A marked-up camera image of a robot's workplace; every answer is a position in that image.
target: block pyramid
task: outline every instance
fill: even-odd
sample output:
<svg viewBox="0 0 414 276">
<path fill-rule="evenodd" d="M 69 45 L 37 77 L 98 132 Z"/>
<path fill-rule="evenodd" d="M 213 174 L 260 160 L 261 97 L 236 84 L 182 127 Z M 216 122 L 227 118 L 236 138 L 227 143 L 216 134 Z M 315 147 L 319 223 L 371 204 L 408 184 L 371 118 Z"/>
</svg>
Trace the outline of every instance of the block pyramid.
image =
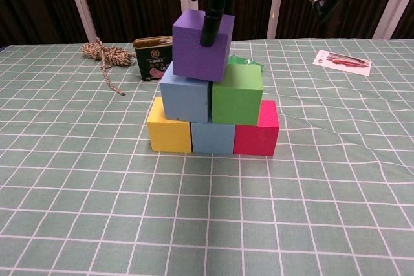
<svg viewBox="0 0 414 276">
<path fill-rule="evenodd" d="M 204 15 L 188 9 L 173 24 L 173 61 L 146 122 L 151 148 L 273 156 L 278 110 L 262 99 L 261 67 L 228 63 L 234 16 L 223 16 L 211 47 L 200 45 Z"/>
</svg>

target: dark green can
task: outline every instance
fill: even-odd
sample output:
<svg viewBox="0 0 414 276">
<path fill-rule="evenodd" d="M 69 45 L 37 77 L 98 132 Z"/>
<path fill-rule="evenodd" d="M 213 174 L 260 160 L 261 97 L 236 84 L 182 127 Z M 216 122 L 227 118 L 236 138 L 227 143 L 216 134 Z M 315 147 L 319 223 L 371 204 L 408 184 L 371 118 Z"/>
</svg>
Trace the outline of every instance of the dark green can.
<svg viewBox="0 0 414 276">
<path fill-rule="evenodd" d="M 136 39 L 133 42 L 136 59 L 144 81 L 162 78 L 173 60 L 173 38 L 171 36 Z"/>
</svg>

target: twine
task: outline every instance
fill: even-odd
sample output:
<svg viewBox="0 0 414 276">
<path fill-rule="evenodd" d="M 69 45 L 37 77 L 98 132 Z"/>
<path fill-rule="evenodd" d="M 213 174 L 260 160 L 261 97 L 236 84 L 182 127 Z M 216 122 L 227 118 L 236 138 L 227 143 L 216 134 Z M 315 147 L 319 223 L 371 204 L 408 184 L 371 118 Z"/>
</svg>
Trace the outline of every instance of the twine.
<svg viewBox="0 0 414 276">
<path fill-rule="evenodd" d="M 106 70 L 113 66 L 131 66 L 135 54 L 119 47 L 106 47 L 99 38 L 94 43 L 84 44 L 82 52 L 94 60 L 102 60 L 101 69 L 106 84 L 119 95 L 125 96 L 124 92 L 112 84 Z"/>
</svg>

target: blue cube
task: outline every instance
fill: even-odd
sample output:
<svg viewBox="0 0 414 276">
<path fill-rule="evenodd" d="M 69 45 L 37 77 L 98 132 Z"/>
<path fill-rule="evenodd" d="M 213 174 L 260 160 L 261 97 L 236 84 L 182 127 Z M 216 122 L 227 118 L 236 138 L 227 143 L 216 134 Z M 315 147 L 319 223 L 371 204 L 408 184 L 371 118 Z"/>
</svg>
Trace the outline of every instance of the blue cube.
<svg viewBox="0 0 414 276">
<path fill-rule="evenodd" d="M 235 125 L 191 123 L 193 152 L 233 154 Z"/>
<path fill-rule="evenodd" d="M 208 123 L 211 115 L 212 83 L 173 74 L 173 61 L 160 80 L 167 119 Z"/>
</svg>

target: paper card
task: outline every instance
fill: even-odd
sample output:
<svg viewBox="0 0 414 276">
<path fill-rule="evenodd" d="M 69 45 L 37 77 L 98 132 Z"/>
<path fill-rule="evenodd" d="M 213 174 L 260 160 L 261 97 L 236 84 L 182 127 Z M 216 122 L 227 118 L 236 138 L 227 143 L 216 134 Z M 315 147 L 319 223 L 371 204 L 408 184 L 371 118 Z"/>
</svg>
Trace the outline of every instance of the paper card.
<svg viewBox="0 0 414 276">
<path fill-rule="evenodd" d="M 371 61 L 369 60 L 322 50 L 318 52 L 313 64 L 363 76 L 369 76 L 371 71 Z"/>
</svg>

